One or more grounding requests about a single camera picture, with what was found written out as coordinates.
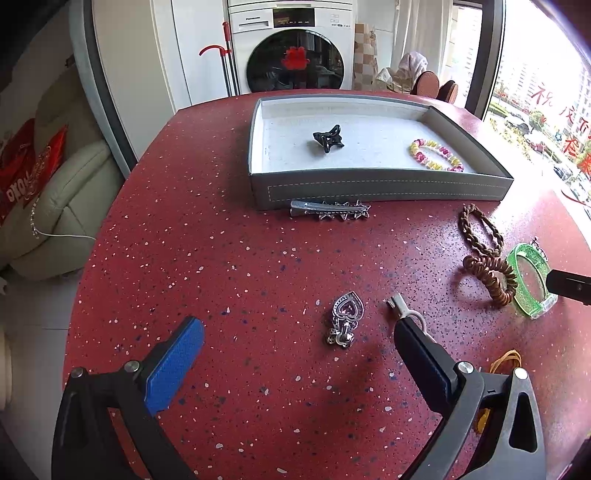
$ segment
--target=checkered cloth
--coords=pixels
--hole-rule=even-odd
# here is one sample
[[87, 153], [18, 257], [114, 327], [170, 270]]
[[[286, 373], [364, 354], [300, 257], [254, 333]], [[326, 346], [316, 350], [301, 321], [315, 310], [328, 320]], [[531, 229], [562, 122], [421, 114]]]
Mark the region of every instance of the checkered cloth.
[[353, 90], [373, 90], [372, 84], [378, 74], [377, 55], [374, 28], [365, 23], [355, 24]]

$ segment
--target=window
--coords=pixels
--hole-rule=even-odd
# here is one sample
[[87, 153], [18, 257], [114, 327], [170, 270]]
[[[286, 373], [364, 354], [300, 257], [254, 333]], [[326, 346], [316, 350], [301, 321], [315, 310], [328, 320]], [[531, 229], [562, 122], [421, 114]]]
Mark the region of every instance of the window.
[[[530, 0], [511, 0], [500, 65], [485, 123], [557, 192], [591, 200], [591, 79], [578, 51]], [[566, 207], [591, 245], [591, 209]]]
[[460, 108], [466, 105], [470, 91], [481, 26], [481, 9], [453, 6], [450, 39], [447, 42], [445, 65], [440, 80], [442, 84], [448, 80], [457, 83], [457, 99], [454, 104]]

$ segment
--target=washing machine door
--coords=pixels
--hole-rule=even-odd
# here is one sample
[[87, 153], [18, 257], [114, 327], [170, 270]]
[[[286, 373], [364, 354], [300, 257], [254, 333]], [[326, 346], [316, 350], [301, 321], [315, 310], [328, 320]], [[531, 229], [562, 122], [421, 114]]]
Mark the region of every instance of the washing machine door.
[[340, 88], [343, 59], [335, 45], [311, 30], [290, 28], [267, 37], [246, 65], [251, 92]]

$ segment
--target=pink and yellow bracelet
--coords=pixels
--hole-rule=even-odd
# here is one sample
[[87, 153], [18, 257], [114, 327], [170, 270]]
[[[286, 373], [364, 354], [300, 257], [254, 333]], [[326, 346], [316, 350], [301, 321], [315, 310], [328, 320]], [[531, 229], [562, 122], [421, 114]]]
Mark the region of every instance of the pink and yellow bracelet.
[[[450, 164], [452, 164], [452, 166], [445, 168], [436, 161], [429, 160], [428, 157], [419, 150], [419, 148], [423, 146], [431, 148], [432, 150], [439, 153]], [[410, 144], [409, 151], [421, 165], [425, 165], [427, 168], [432, 170], [464, 171], [464, 165], [462, 165], [460, 159], [453, 155], [447, 147], [440, 145], [433, 140], [424, 140], [419, 138]]]

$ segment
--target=speckled tabletop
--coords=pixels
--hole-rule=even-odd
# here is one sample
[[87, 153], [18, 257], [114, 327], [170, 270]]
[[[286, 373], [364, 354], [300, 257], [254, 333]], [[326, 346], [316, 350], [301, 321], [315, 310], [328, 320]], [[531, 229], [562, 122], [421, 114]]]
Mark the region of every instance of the speckled tabletop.
[[[143, 358], [192, 314], [205, 345], [158, 419], [198, 478], [397, 478], [439, 420], [389, 335], [384, 300], [400, 291], [454, 359], [487, 370], [520, 351], [556, 478], [591, 427], [591, 310], [560, 299], [533, 321], [513, 304], [491, 307], [461, 271], [461, 201], [374, 202], [369, 219], [348, 222], [257, 212], [246, 154], [259, 97], [179, 111], [144, 154], [86, 266], [64, 380], [75, 366], [107, 372]], [[552, 267], [591, 273], [583, 237], [526, 160], [465, 110], [413, 99], [438, 105], [516, 178], [501, 203], [477, 202], [505, 253], [537, 235]], [[358, 341], [329, 347], [328, 315], [350, 290], [365, 304]], [[477, 441], [471, 433], [453, 476]]]

